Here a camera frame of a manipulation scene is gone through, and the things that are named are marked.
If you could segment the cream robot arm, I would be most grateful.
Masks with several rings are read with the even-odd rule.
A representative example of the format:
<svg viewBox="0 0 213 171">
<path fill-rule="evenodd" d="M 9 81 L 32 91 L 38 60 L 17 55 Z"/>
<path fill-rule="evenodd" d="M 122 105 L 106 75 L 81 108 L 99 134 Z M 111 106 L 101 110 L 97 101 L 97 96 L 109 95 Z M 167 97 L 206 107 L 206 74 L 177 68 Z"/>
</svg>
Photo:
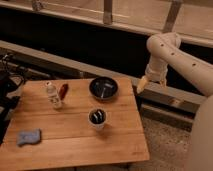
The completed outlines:
<svg viewBox="0 0 213 171">
<path fill-rule="evenodd" d="M 175 32 L 148 38 L 150 59 L 137 92 L 141 93 L 149 82 L 166 85 L 170 65 L 206 96 L 195 116 L 184 171 L 213 171 L 213 65 L 183 52 L 180 44 L 181 38 Z"/>
</svg>

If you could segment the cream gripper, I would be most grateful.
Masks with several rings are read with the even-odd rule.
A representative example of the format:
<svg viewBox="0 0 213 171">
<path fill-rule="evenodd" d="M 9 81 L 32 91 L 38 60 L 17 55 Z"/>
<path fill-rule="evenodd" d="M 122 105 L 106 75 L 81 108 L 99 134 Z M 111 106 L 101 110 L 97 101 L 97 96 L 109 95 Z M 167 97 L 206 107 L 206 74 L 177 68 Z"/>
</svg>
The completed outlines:
<svg viewBox="0 0 213 171">
<path fill-rule="evenodd" d="M 166 79 L 167 69 L 165 67 L 152 67 L 150 64 L 148 64 L 145 70 L 145 75 L 147 77 L 143 76 L 138 83 L 138 94 L 140 94 L 145 89 L 145 86 L 149 83 L 149 80 L 152 82 L 164 81 Z"/>
</svg>

